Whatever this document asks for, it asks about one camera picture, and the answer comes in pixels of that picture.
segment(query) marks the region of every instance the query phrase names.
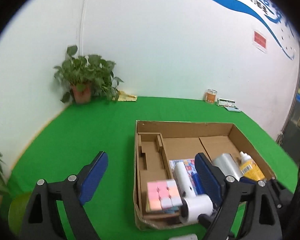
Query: red sign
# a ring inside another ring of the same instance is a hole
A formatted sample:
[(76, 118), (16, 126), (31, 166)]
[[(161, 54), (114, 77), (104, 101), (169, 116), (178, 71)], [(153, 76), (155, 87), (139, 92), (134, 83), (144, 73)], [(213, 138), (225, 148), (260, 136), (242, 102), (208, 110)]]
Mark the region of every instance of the red sign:
[(254, 41), (260, 46), (266, 48), (266, 38), (263, 37), (261, 34), (254, 32)]

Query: open cardboard box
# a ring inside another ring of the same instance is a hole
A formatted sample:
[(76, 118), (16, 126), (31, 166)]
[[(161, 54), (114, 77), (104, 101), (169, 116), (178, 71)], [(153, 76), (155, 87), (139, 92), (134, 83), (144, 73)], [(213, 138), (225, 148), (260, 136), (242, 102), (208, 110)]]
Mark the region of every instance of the open cardboard box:
[(178, 213), (146, 212), (146, 184), (173, 178), (169, 160), (193, 159), (202, 152), (212, 161), (222, 153), (230, 153), (238, 164), (240, 151), (253, 158), (267, 179), (275, 177), (266, 161), (232, 123), (137, 121), (133, 188), (137, 227), (143, 230), (187, 225), (180, 223)]

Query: glue bottle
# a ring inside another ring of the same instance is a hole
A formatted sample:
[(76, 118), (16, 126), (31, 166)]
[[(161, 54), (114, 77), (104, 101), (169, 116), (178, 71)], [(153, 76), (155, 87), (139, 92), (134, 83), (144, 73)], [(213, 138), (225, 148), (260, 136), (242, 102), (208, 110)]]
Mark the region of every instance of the glue bottle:
[(245, 177), (249, 179), (253, 179), (255, 181), (266, 179), (262, 171), (260, 170), (260, 168), (255, 163), (255, 161), (251, 158), (250, 155), (248, 155), (247, 153), (240, 152), (240, 157), (241, 157), (240, 170)]

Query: green surface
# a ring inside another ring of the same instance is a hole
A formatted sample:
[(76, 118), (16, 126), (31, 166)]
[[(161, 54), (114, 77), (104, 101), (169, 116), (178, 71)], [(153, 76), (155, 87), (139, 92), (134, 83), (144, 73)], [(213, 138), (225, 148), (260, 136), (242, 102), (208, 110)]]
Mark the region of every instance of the green surface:
[[(292, 159), (244, 113), (228, 112), (203, 101), (174, 98), (143, 98), (137, 102), (94, 101), (68, 107), (34, 140), (12, 171), (8, 186), (11, 196), (31, 191), (39, 179), (64, 180), (90, 163), (98, 151), (109, 155), (109, 166), (85, 210), (101, 239), (156, 239), (205, 230), (199, 225), (170, 230), (139, 231), (135, 226), (132, 190), (134, 133), (136, 120), (232, 122), (245, 134), (269, 163), (278, 179), (294, 191), (298, 169)], [(7, 217), (10, 199), (4, 197), (1, 214)], [(61, 218), (73, 239), (64, 208)], [(233, 231), (243, 214), (239, 208)]]

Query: metal screw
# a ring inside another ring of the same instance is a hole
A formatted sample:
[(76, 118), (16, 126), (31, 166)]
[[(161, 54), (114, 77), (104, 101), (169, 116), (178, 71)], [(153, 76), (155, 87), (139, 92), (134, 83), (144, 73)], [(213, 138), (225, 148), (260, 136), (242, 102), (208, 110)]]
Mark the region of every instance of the metal screw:
[(266, 184), (265, 184), (264, 181), (259, 180), (259, 181), (258, 181), (258, 185), (259, 185), (260, 187), (264, 187)]
[(44, 179), (39, 179), (38, 182), (37, 182), (37, 184), (39, 186), (43, 185), (44, 184)]
[(232, 176), (227, 176), (226, 177), (226, 180), (228, 181), (228, 182), (234, 182), (234, 177), (232, 177)]
[(69, 177), (68, 177), (68, 180), (69, 181), (75, 181), (77, 179), (77, 176), (76, 175), (70, 175)]

